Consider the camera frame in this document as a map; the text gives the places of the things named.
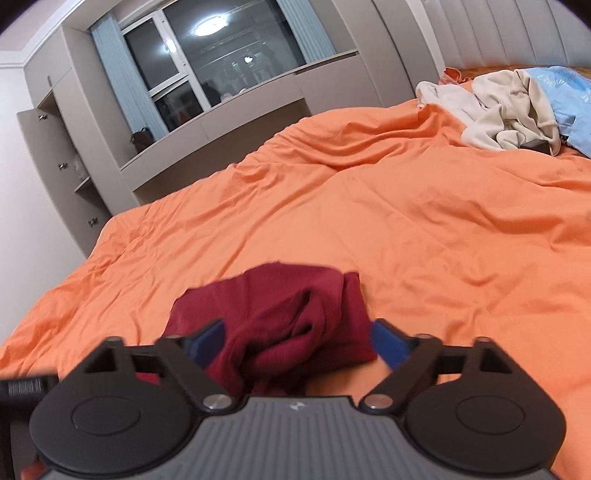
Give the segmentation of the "dark red t-shirt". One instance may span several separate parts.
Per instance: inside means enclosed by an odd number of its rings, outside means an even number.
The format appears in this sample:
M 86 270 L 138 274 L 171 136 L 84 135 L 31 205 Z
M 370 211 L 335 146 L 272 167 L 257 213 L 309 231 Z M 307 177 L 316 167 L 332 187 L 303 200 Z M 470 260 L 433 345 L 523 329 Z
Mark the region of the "dark red t-shirt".
M 206 371 L 235 398 L 298 396 L 315 377 L 377 357 L 356 272 L 263 264 L 187 290 L 164 332 L 190 335 L 217 319 L 225 342 Z

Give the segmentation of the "orange duvet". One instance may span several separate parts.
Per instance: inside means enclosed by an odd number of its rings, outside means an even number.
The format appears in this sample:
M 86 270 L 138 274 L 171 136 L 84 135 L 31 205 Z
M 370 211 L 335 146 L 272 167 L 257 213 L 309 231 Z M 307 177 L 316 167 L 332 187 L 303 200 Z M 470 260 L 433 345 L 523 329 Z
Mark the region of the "orange duvet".
M 590 475 L 590 162 L 485 151 L 446 110 L 332 110 L 211 177 L 113 217 L 1 348 L 1 373 L 68 373 L 104 338 L 159 337 L 186 290 L 264 263 L 360 274 L 370 316 L 448 344 L 494 339 L 554 399 L 554 464 Z

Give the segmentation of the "dark handbag on ledge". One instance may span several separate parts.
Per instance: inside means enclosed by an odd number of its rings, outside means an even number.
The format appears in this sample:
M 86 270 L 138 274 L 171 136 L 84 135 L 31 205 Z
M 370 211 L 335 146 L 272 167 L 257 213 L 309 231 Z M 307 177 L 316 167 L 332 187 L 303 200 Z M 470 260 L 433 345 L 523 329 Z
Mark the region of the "dark handbag on ledge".
M 148 127 L 143 127 L 131 134 L 130 143 L 133 145 L 136 153 L 139 154 L 154 144 L 155 138 Z

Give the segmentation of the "white object on shelf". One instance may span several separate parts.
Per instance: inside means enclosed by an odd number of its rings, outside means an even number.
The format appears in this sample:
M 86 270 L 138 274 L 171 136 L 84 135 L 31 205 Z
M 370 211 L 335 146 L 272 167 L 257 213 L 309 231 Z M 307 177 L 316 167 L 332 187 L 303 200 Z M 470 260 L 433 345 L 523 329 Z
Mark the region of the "white object on shelf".
M 89 174 L 84 166 L 83 161 L 80 159 L 79 156 L 75 156 L 72 160 L 73 163 L 73 170 L 80 182 L 84 182 L 88 177 Z

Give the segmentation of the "beige crumpled garment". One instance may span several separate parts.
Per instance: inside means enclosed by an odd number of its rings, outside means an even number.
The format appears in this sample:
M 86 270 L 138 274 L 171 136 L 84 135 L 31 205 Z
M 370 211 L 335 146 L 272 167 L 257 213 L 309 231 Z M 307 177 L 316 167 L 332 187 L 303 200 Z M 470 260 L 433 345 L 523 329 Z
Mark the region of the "beige crumpled garment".
M 465 129 L 462 141 L 482 150 L 544 147 L 556 156 L 562 141 L 550 100 L 525 70 L 500 70 L 476 77 L 469 86 L 423 81 L 416 87 L 420 105 L 438 105 Z

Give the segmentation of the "left light blue curtain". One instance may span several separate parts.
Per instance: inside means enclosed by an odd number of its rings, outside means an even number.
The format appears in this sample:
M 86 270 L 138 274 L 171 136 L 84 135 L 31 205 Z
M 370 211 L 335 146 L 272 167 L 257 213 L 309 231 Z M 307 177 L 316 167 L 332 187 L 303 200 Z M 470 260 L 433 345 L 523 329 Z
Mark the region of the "left light blue curtain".
M 114 16 L 102 16 L 90 27 L 90 33 L 131 132 L 147 128 L 155 140 L 165 137 L 169 130 L 148 94 Z

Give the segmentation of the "light blue curtain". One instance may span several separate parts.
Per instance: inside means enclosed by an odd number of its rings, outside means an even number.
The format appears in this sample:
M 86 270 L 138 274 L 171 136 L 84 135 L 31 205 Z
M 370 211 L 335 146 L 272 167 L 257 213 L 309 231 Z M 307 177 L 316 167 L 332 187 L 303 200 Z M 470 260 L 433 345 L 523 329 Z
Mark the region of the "light blue curtain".
M 102 16 L 90 27 L 90 33 L 131 132 L 147 128 L 155 140 L 165 137 L 169 130 L 148 94 L 114 16 Z
M 308 64 L 335 56 L 337 50 L 308 0 L 277 0 Z

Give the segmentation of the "window with dark glass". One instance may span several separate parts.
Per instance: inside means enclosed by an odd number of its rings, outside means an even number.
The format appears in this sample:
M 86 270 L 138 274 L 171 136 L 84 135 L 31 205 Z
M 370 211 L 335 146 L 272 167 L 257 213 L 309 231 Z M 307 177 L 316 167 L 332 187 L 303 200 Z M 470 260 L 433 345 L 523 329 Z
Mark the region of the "window with dark glass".
M 305 64 L 276 1 L 168 1 L 122 35 L 169 131 Z

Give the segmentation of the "light blue garment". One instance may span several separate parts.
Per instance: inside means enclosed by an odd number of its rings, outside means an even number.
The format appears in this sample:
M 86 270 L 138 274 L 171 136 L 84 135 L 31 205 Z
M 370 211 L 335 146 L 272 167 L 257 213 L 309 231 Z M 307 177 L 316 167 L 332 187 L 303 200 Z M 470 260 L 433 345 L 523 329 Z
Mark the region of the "light blue garment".
M 526 72 L 549 100 L 562 139 L 590 157 L 590 80 L 562 66 L 534 67 Z

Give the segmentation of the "right light blue curtain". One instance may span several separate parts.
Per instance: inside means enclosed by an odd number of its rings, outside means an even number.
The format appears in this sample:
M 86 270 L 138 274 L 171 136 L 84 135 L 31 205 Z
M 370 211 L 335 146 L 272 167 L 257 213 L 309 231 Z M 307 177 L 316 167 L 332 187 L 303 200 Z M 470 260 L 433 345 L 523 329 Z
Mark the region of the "right light blue curtain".
M 308 64 L 335 56 L 337 50 L 308 0 L 277 0 Z

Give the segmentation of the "grey padded headboard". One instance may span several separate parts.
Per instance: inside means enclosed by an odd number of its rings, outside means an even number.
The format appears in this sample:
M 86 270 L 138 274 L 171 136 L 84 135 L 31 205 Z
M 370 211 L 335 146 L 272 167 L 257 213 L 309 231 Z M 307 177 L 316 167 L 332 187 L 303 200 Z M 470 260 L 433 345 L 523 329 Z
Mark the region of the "grey padded headboard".
M 590 66 L 590 29 L 558 1 L 433 0 L 409 6 L 439 72 Z

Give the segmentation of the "grey wall cabinet unit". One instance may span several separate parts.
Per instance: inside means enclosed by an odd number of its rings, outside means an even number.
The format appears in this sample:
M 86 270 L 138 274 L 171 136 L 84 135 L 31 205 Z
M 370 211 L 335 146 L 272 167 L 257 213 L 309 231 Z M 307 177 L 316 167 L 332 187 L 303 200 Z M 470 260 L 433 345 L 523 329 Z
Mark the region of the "grey wall cabinet unit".
M 223 169 L 291 120 L 435 81 L 420 1 L 70 1 L 29 56 L 17 119 L 74 242 Z

